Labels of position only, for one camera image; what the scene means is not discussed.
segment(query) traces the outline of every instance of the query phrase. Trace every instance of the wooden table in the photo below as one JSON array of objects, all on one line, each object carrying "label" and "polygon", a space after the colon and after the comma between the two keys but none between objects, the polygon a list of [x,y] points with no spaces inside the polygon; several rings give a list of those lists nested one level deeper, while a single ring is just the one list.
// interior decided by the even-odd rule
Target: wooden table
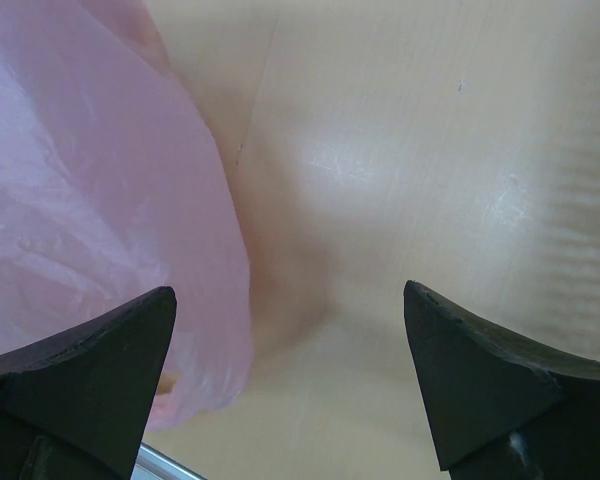
[{"label": "wooden table", "polygon": [[448,478],[417,279],[600,359],[600,0],[148,0],[253,263],[249,387],[151,445],[210,480]]}]

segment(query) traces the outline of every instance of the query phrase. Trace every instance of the translucent pink material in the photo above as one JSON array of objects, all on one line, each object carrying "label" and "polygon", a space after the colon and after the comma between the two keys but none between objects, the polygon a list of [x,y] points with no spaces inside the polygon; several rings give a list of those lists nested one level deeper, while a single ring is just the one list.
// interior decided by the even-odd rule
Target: translucent pink material
[{"label": "translucent pink material", "polygon": [[242,389],[248,283],[218,151],[142,4],[0,0],[0,353],[171,285],[178,381],[149,428],[171,427]]}]

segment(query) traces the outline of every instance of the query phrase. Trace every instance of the plastic bag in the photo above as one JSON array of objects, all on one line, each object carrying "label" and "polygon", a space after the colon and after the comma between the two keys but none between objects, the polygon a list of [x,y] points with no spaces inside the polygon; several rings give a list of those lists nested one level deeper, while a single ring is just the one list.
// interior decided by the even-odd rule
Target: plastic bag
[{"label": "plastic bag", "polygon": [[144,6],[0,0],[0,353],[171,285],[175,385],[148,424],[171,427],[242,389],[248,283],[213,138]]}]

